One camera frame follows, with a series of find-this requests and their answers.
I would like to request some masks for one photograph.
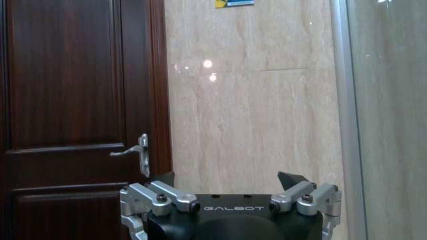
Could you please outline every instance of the beige marble tile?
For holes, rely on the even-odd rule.
[[[332,69],[219,73],[215,82],[180,74],[170,88],[180,188],[279,193],[277,171],[344,187]],[[345,234],[344,213],[336,239]]]
[[[333,64],[327,0],[269,0],[228,9],[209,1],[168,0],[165,21],[168,62],[196,74],[204,59],[215,72]]]

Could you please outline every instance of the door panel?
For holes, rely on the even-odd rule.
[[[172,170],[161,0],[0,0],[0,239],[126,239],[118,189]]]
[[[116,240],[128,239],[126,228],[121,227],[117,217],[117,190],[124,185],[98,184],[13,191],[12,238],[102,240],[116,236]]]
[[[8,3],[10,149],[122,143],[118,1]]]

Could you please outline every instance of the metal bracket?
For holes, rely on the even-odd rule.
[[[109,156],[118,157],[133,152],[138,153],[140,173],[149,178],[148,135],[145,133],[137,138],[137,145],[122,152],[110,152]]]
[[[157,195],[138,183],[120,190],[120,219],[128,227],[132,240],[146,240],[142,219],[138,214],[152,211],[156,216],[165,216],[172,211],[172,201],[164,195]]]
[[[149,183],[148,188],[157,194],[164,194],[176,206],[180,212],[196,213],[200,210],[200,203],[195,194],[181,192],[161,181]]]
[[[304,195],[315,190],[315,184],[308,181],[300,181],[284,193],[271,195],[269,209],[275,213],[288,212],[292,204]]]
[[[331,240],[333,228],[341,222],[341,191],[332,184],[323,184],[311,194],[297,199],[297,212],[313,216],[323,213],[321,240]]]

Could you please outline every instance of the metal frame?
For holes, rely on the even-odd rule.
[[[357,108],[347,0],[329,0],[348,239],[367,240]]]

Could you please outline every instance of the door frame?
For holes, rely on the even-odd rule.
[[[10,132],[9,124],[9,101],[8,101],[8,23],[6,1],[0,0],[0,153],[9,149]],[[150,136],[149,157],[156,161],[149,163],[153,175],[172,171],[172,144],[169,123],[169,94],[168,94],[168,63],[166,63],[166,33],[165,33],[165,6],[164,0],[148,1],[149,5],[149,101],[150,101]],[[4,182],[6,169],[4,161],[0,161],[0,183]],[[0,211],[5,204],[6,189],[0,184]],[[4,211],[0,212],[0,240],[6,239],[6,223]]]
[[[347,0],[329,0],[329,7],[348,239],[367,240],[367,215]]]

